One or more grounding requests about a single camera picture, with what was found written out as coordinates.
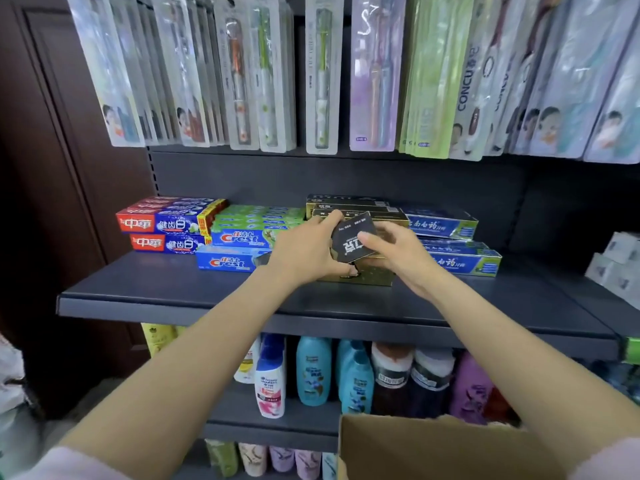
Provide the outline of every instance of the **right hand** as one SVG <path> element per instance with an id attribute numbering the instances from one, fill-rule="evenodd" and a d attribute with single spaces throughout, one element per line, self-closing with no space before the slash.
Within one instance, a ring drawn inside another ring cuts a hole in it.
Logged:
<path id="1" fill-rule="evenodd" d="M 434 261 L 412 230 L 387 221 L 374 224 L 377 229 L 389 234 L 391 242 L 368 232 L 359 232 L 358 239 L 365 247 L 387 258 L 371 258 L 367 260 L 367 264 L 390 269 L 416 295 L 432 301 L 431 284 L 444 276 L 450 276 L 449 272 Z"/>

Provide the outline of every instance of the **hand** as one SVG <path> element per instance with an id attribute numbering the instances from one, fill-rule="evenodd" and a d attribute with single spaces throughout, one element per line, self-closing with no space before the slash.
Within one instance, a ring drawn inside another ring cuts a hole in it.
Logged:
<path id="1" fill-rule="evenodd" d="M 331 234 L 342 220 L 340 210 L 334 210 L 324 221 L 311 217 L 307 222 L 278 234 L 267 267 L 279 276 L 291 279 L 293 286 L 316 281 L 334 274 L 357 276 L 358 270 L 350 264 L 331 257 Z"/>
<path id="2" fill-rule="evenodd" d="M 390 236 L 390 242 L 368 232 L 359 232 L 358 239 L 365 247 L 377 251 L 387 259 L 368 259 L 367 264 L 384 266 L 404 281 L 416 295 L 432 301 L 430 284 L 449 272 L 439 266 L 424 249 L 415 233 L 406 227 L 391 222 L 375 222 Z"/>

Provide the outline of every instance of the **dark bottle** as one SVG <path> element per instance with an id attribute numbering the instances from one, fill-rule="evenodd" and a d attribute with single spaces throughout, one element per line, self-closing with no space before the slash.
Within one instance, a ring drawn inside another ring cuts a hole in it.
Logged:
<path id="1" fill-rule="evenodd" d="M 402 416 L 406 407 L 406 384 L 411 373 L 413 347 L 373 342 L 371 362 L 376 379 L 371 413 Z"/>
<path id="2" fill-rule="evenodd" d="M 407 417 L 437 418 L 442 414 L 456 362 L 451 352 L 451 349 L 416 349 L 407 384 Z"/>

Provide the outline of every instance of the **pink sleeve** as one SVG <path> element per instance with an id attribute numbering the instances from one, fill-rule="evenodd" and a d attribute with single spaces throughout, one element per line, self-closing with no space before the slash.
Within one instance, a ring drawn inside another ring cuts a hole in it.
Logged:
<path id="1" fill-rule="evenodd" d="M 640 476 L 640 438 L 627 438 L 578 465 L 569 480 L 629 480 Z"/>
<path id="2" fill-rule="evenodd" d="M 65 447 L 52 448 L 34 468 L 13 480 L 131 480 L 95 458 Z"/>

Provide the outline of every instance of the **left hand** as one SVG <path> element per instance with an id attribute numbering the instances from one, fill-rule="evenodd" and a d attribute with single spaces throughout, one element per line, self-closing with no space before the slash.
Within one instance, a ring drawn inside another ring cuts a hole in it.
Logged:
<path id="1" fill-rule="evenodd" d="M 334 210 L 324 221 L 311 217 L 298 227 L 279 233 L 267 268 L 295 287 L 330 274 L 357 276 L 355 266 L 335 261 L 329 252 L 331 234 L 342 218 L 341 211 Z"/>

